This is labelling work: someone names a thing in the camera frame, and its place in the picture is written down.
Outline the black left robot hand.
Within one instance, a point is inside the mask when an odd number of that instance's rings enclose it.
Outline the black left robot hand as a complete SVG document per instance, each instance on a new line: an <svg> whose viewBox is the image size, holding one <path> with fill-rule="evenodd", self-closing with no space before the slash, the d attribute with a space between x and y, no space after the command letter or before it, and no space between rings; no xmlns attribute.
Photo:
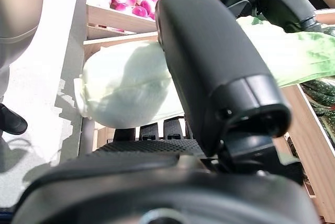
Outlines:
<svg viewBox="0 0 335 224"><path fill-rule="evenodd" d="M235 17L262 15L285 32L323 32L334 36L334 26L322 27L306 0L220 0Z"/></svg>

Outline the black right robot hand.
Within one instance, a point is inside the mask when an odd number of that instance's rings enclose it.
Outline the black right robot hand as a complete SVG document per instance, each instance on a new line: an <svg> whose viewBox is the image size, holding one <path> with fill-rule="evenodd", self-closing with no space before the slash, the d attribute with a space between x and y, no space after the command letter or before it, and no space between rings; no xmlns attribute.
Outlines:
<svg viewBox="0 0 335 224"><path fill-rule="evenodd" d="M299 162L282 164L273 138L289 104L232 13L219 0L159 0L163 51L202 159L123 152L111 144L35 180L13 223L319 223Z"/></svg>

